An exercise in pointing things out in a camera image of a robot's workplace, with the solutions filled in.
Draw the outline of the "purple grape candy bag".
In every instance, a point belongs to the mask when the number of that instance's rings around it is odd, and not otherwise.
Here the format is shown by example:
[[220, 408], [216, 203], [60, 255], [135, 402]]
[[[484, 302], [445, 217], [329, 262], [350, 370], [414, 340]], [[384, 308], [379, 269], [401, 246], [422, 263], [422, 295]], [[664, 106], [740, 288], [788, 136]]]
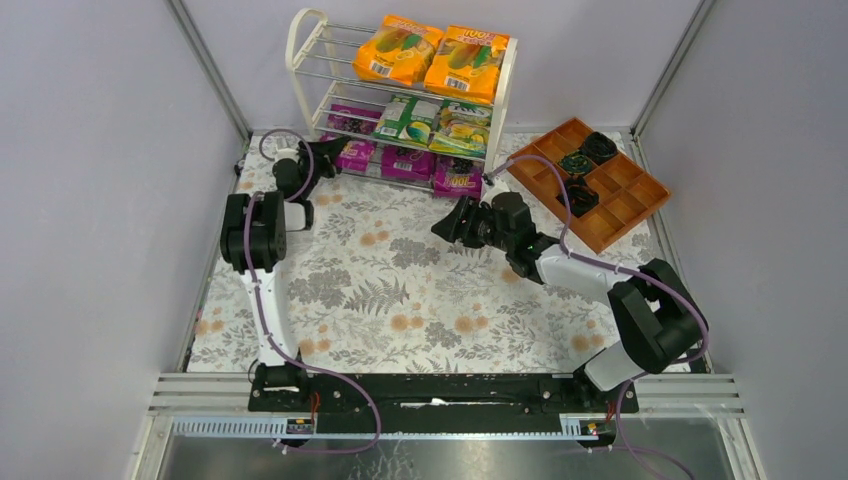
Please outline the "purple grape candy bag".
[[483, 171], [474, 160], [440, 155], [432, 176], [433, 195], [442, 198], [480, 198]]
[[380, 117], [380, 111], [343, 104], [332, 104], [330, 106], [330, 114], [327, 116], [325, 126], [330, 128], [331, 132], [324, 132], [320, 140], [336, 140], [339, 137], [337, 131], [344, 132], [347, 135], [353, 133], [353, 136], [350, 137], [350, 140], [334, 161], [338, 169], [358, 172], [367, 170], [368, 164], [377, 150], [377, 144], [374, 141], [364, 140], [364, 137], [372, 136]]
[[381, 176], [392, 179], [429, 181], [437, 156], [429, 151], [385, 146], [380, 159]]

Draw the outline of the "green candy bag underneath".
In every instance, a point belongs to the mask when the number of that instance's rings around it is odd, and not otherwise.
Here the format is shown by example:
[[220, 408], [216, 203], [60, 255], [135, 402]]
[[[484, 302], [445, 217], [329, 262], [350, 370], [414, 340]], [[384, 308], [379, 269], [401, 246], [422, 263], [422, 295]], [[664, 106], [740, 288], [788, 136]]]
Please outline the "green candy bag underneath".
[[439, 110], [436, 103], [393, 94], [374, 128], [373, 136], [426, 148]]

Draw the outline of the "white metal shelf rack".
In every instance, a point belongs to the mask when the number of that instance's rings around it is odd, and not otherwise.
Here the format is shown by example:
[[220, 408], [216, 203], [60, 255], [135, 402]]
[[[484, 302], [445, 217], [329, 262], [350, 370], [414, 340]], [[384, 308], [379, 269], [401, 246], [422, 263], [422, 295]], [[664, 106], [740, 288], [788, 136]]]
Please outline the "white metal shelf rack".
[[[393, 81], [361, 80], [355, 74], [352, 62], [356, 51], [376, 30], [376, 27], [334, 22], [326, 12], [315, 8], [301, 9], [291, 21], [286, 40], [285, 66], [300, 113], [312, 137], [318, 138], [324, 132], [331, 132], [325, 124], [332, 104], [382, 111], [393, 94], [409, 95], [438, 105], [444, 100], [463, 100], [430, 92], [424, 88], [423, 83], [405, 86]], [[367, 170], [343, 170], [344, 174], [411, 190], [433, 191], [431, 180], [414, 181], [381, 176], [383, 148], [387, 145], [413, 148], [412, 145], [373, 136], [364, 137], [364, 140], [377, 144], [376, 153]]]

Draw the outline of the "green Fox's candy bag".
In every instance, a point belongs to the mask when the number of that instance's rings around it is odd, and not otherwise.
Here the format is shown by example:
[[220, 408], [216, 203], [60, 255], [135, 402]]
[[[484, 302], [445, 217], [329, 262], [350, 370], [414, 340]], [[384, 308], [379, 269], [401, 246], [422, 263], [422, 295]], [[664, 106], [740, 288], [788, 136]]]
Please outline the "green Fox's candy bag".
[[493, 110], [486, 106], [444, 100], [429, 149], [451, 155], [483, 158], [487, 152]]

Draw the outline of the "orange mango candy bag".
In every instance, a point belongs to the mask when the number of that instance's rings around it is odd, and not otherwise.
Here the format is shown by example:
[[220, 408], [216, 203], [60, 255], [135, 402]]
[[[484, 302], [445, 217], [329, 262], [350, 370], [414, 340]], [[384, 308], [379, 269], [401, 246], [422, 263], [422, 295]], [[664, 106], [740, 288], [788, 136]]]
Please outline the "orange mango candy bag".
[[365, 81], [421, 84], [443, 36], [439, 28], [387, 15], [374, 35], [359, 47], [353, 70]]
[[511, 37], [450, 25], [428, 68], [424, 88], [443, 96], [492, 104]]

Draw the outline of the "orange compartment tray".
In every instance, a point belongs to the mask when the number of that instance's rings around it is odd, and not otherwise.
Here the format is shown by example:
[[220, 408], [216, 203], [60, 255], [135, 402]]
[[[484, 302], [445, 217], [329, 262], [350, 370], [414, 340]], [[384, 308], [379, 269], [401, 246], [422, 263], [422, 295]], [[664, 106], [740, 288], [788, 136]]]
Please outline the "orange compartment tray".
[[592, 132], [595, 130], [573, 117], [513, 153], [510, 157], [518, 161], [507, 170], [552, 215], [569, 220], [571, 234], [600, 253], [656, 213], [671, 192], [617, 146], [619, 153], [613, 159], [602, 165], [593, 163], [594, 169], [583, 175], [600, 195], [599, 205], [579, 218], [572, 216], [568, 205], [557, 200], [560, 193], [565, 194], [564, 180], [569, 176], [559, 161], [579, 151]]

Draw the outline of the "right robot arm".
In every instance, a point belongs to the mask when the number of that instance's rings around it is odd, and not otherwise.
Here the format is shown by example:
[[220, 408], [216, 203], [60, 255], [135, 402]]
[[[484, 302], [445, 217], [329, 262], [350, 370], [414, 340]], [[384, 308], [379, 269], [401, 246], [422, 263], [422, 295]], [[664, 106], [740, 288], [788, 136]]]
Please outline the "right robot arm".
[[462, 197], [431, 231], [466, 248], [496, 248], [519, 277], [606, 305], [619, 340], [575, 373], [597, 391], [661, 373], [696, 344], [707, 343], [706, 321], [667, 262], [653, 259], [632, 269], [570, 250], [562, 239], [537, 230], [529, 206], [516, 192], [489, 201]]

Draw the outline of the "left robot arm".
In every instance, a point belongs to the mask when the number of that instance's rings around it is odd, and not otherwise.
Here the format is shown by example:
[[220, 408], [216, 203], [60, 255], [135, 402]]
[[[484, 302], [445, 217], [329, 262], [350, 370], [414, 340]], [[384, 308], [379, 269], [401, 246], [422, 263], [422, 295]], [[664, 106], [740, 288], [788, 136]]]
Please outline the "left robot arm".
[[321, 179], [341, 172], [337, 158], [352, 140], [348, 135], [323, 141], [298, 137], [295, 146], [267, 154], [265, 140], [283, 132], [271, 130], [259, 142], [259, 153], [271, 162], [274, 187], [229, 195], [219, 240], [223, 260], [238, 274], [250, 300], [259, 344], [252, 380], [256, 397], [271, 389], [303, 390], [308, 375], [318, 371], [302, 360], [283, 274], [289, 237], [303, 236], [313, 227], [310, 194]]

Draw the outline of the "black round object bottom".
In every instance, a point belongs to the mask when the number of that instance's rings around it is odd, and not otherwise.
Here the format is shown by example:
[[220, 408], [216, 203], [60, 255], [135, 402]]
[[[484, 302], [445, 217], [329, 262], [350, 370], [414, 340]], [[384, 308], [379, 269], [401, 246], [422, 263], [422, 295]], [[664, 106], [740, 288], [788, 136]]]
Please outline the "black round object bottom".
[[581, 217], [599, 205], [600, 195], [593, 190], [583, 175], [568, 176], [564, 180], [565, 194], [560, 193], [557, 200], [568, 205], [571, 215]]

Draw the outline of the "black round object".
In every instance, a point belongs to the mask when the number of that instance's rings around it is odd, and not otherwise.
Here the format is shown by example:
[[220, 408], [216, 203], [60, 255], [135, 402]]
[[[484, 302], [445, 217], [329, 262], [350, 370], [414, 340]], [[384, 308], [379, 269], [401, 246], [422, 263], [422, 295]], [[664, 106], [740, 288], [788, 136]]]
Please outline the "black round object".
[[613, 159], [619, 153], [619, 149], [613, 140], [595, 131], [586, 136], [579, 147], [579, 152], [594, 164], [602, 165]]
[[580, 151], [574, 151], [565, 155], [559, 161], [559, 166], [569, 176], [583, 176], [594, 169], [592, 160]]
[[583, 175], [568, 176], [564, 180], [565, 194], [560, 193], [557, 200], [568, 205], [571, 215], [581, 217], [599, 205], [600, 195], [593, 190]]

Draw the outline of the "black round object middle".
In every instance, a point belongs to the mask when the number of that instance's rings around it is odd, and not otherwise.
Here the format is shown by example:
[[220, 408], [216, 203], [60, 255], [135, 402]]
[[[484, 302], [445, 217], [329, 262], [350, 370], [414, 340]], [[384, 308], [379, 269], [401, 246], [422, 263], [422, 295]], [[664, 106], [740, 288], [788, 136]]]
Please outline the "black round object middle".
[[594, 169], [592, 160], [580, 151], [574, 151], [565, 155], [559, 161], [559, 166], [569, 176], [583, 176]]

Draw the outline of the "black round object top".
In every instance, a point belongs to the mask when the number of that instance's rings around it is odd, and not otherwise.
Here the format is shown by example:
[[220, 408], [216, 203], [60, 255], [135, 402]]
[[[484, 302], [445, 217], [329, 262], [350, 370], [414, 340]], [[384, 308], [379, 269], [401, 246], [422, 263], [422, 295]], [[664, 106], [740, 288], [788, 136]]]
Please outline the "black round object top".
[[595, 131], [586, 136], [579, 147], [579, 152], [594, 164], [602, 165], [613, 159], [619, 153], [619, 149], [613, 140]]

